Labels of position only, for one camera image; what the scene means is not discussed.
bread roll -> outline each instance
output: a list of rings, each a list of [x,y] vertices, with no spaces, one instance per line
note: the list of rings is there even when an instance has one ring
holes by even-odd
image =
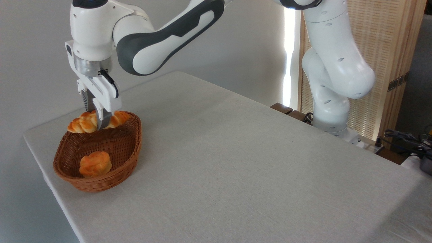
[[[123,111],[115,111],[110,122],[105,128],[116,128],[125,123],[130,118],[130,115]],[[91,133],[98,129],[98,120],[96,111],[84,112],[78,118],[75,118],[67,130],[72,133]]]
[[[104,151],[96,151],[81,159],[79,172],[84,178],[93,178],[108,173],[111,167],[109,154]]]

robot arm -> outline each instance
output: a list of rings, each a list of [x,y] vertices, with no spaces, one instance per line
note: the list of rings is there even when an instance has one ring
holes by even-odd
[[[69,64],[79,77],[78,91],[87,111],[96,110],[98,129],[121,107],[118,86],[109,76],[117,48],[123,69],[150,75],[178,50],[213,25],[232,0],[191,0],[185,11],[155,31],[139,7],[116,0],[73,0],[66,42]]]
[[[134,75],[150,75],[213,25],[231,1],[191,0],[180,15],[155,31],[139,7],[116,0],[73,0],[70,11],[73,40],[66,42],[66,49],[70,66],[80,78],[78,90],[86,109],[95,109],[98,114],[98,128],[106,127],[111,113],[121,107],[117,84],[108,74],[115,48],[124,70]],[[348,119],[346,97],[363,97],[375,80],[374,72],[354,42],[346,1],[274,1],[287,8],[304,10],[313,48],[304,56],[302,65],[311,81],[314,126],[340,132],[346,128]]]

gray wall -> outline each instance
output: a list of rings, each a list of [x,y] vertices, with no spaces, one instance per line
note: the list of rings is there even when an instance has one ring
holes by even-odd
[[[432,16],[424,15],[396,130],[415,136],[432,124]]]
[[[188,0],[125,0],[155,28]],[[77,242],[27,148],[24,131],[83,106],[64,42],[70,0],[0,1],[0,242]],[[122,90],[173,70],[254,99],[281,102],[286,55],[283,8],[271,0],[236,0],[210,30],[156,74],[135,77],[114,67]]]

brown wicker basket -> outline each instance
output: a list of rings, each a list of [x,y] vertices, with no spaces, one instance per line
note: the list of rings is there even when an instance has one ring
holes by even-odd
[[[124,124],[93,133],[66,132],[63,136],[53,167],[56,174],[85,192],[100,192],[122,183],[137,165],[141,149],[141,120],[131,112]],[[102,176],[84,178],[79,173],[79,162],[85,155],[96,151],[109,154],[112,168]]]

metal hinge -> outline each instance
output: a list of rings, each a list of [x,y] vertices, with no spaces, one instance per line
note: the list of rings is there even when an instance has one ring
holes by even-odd
[[[408,80],[409,74],[410,74],[410,72],[407,72],[406,74],[400,76],[399,78],[391,81],[388,84],[387,92],[390,92],[390,91],[396,89],[398,86],[401,86],[404,82],[406,82]]]

